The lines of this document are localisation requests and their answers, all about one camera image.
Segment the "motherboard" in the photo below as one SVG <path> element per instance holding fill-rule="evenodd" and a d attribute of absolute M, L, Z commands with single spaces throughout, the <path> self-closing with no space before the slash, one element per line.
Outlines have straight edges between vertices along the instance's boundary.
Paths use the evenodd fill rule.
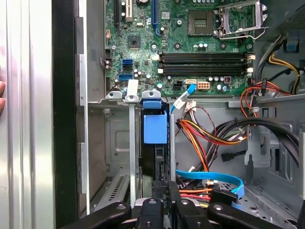
<path fill-rule="evenodd" d="M 156 88 L 177 96 L 240 95 L 252 77 L 251 38 L 221 40 L 218 8 L 238 0 L 106 0 L 106 90 L 138 95 Z M 229 12 L 230 30 L 251 27 L 253 7 Z"/>

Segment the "finger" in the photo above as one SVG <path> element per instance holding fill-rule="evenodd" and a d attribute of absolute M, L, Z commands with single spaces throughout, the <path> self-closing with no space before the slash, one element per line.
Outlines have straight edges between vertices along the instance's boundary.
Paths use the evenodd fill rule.
<path fill-rule="evenodd" d="M 1 112 L 3 110 L 3 108 L 4 108 L 4 105 L 5 105 L 5 99 L 0 98 L 0 114 L 1 114 Z"/>
<path fill-rule="evenodd" d="M 0 81 L 0 95 L 2 95 L 5 88 L 5 83 L 3 81 Z"/>

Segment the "blue sata port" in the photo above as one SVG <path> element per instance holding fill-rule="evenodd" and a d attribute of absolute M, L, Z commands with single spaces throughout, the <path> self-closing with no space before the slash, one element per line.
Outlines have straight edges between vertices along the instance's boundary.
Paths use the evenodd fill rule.
<path fill-rule="evenodd" d="M 127 81 L 132 79 L 132 74 L 120 74 L 119 81 Z"/>
<path fill-rule="evenodd" d="M 122 60 L 122 65 L 133 65 L 132 59 Z"/>

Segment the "power connector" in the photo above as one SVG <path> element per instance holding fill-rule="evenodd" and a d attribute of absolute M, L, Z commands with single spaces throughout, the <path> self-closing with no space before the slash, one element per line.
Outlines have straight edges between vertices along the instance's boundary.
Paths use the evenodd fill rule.
<path fill-rule="evenodd" d="M 197 108 L 196 108 L 196 101 L 195 100 L 191 100 L 188 101 L 186 103 L 185 109 L 184 109 L 184 113 L 187 113 L 189 110 L 193 109 L 193 111 L 196 112 Z"/>

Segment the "green circuit board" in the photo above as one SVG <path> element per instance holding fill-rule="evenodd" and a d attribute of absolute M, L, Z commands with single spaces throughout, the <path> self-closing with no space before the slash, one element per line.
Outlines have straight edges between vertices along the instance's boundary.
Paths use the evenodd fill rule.
<path fill-rule="evenodd" d="M 196 82 L 208 82 L 208 75 L 179 75 L 168 79 L 167 76 L 158 74 L 159 53 L 251 53 L 253 41 L 251 38 L 239 40 L 219 40 L 213 35 L 217 30 L 217 18 L 213 11 L 218 6 L 239 2 L 238 0 L 157 0 L 156 21 L 152 22 L 152 5 L 156 0 L 150 0 L 147 4 L 139 4 L 132 1 L 132 19 L 122 18 L 121 13 L 125 9 L 121 1 L 106 0 L 106 57 L 111 57 L 111 67 L 105 68 L 107 90 L 126 92 L 127 82 L 119 79 L 120 74 L 132 74 L 139 79 L 138 95 L 144 90 L 150 90 L 157 84 L 162 85 L 161 90 L 166 96 L 177 96 L 185 91 L 185 80 L 195 79 Z M 115 13 L 115 4 L 119 12 Z M 116 14 L 119 13 L 119 23 L 115 24 Z M 199 15 L 209 14 L 212 26 L 207 25 L 206 20 L 200 20 Z M 195 25 L 204 35 L 190 35 L 190 18 L 194 17 Z M 252 27 L 253 8 L 241 8 L 230 12 L 230 28 L 236 31 L 238 28 Z M 129 70 L 122 68 L 122 60 L 133 60 L 133 67 Z M 141 74 L 134 74 L 137 69 Z M 221 81 L 210 81 L 210 88 L 196 90 L 194 95 L 240 95 L 248 86 L 248 78 L 251 74 L 228 75 L 230 82 L 224 84 Z M 177 82 L 182 82 L 182 91 L 175 87 Z M 217 86 L 226 86 L 227 90 L 219 90 Z"/>

